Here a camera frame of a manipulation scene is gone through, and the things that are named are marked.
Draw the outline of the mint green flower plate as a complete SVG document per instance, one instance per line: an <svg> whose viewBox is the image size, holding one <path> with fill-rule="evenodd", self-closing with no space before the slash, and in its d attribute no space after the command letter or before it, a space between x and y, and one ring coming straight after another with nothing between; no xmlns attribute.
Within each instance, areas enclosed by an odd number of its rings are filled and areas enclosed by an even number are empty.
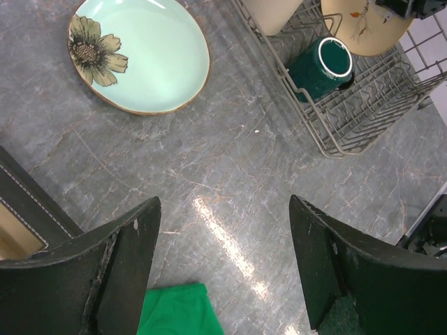
<svg viewBox="0 0 447 335"><path fill-rule="evenodd" d="M205 35L178 1L83 1L68 24L67 46L81 80L132 114L175 112L210 75Z"/></svg>

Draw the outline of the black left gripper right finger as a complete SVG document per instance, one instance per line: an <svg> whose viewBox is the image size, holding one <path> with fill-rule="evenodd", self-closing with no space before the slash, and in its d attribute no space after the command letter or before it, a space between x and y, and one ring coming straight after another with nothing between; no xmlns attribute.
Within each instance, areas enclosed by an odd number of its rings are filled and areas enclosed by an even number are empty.
<svg viewBox="0 0 447 335"><path fill-rule="evenodd" d="M446 261L412 253L292 195L289 220L311 329L348 320L363 334L445 334Z"/></svg>

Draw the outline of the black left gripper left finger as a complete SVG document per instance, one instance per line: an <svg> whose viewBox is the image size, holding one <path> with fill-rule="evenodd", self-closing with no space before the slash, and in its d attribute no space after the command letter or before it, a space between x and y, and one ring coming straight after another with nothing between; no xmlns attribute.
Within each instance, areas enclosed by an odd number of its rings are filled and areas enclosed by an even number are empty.
<svg viewBox="0 0 447 335"><path fill-rule="evenodd" d="M160 223L153 197L74 239L1 261L1 333L136 334Z"/></svg>

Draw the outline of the cream bird plate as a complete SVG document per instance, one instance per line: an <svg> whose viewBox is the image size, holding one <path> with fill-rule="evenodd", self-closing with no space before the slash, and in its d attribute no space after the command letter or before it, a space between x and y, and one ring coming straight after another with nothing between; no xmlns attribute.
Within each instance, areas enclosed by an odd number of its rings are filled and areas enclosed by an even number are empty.
<svg viewBox="0 0 447 335"><path fill-rule="evenodd" d="M321 12L330 34L352 54L364 57L388 51L413 22L411 17L401 18L374 1L323 0Z"/></svg>

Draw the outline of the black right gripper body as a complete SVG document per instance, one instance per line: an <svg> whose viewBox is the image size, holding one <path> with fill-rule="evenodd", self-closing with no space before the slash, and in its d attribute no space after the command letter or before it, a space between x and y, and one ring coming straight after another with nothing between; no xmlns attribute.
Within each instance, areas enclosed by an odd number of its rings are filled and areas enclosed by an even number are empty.
<svg viewBox="0 0 447 335"><path fill-rule="evenodd" d="M403 19L424 20L446 8L446 0L376 0L375 4Z"/></svg>

